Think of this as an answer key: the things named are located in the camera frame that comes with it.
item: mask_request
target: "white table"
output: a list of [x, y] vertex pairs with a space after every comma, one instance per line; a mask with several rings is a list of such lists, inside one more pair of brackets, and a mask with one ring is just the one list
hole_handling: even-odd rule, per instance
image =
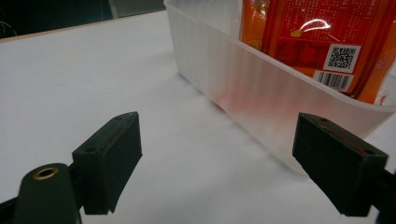
[[[166, 12], [0, 44], [0, 202], [109, 119], [140, 114], [143, 158], [115, 214], [83, 223], [374, 223], [343, 217], [177, 73]], [[396, 167], [396, 117], [367, 141]]]

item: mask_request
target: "white label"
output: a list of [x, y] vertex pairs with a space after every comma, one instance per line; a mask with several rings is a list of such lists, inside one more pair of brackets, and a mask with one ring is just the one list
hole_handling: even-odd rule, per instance
[[347, 91], [350, 83], [352, 83], [353, 76], [326, 71], [316, 71], [314, 74], [314, 80], [323, 83], [334, 90]]
[[353, 73], [361, 46], [331, 44], [323, 69]]

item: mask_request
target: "orange package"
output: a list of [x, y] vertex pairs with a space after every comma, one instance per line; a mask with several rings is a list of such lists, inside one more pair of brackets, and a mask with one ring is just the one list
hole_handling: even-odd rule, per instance
[[[251, 2], [244, 0], [241, 36], [254, 33], [244, 22]], [[396, 56], [396, 1], [271, 0], [265, 9], [262, 52], [345, 95], [375, 101]]]

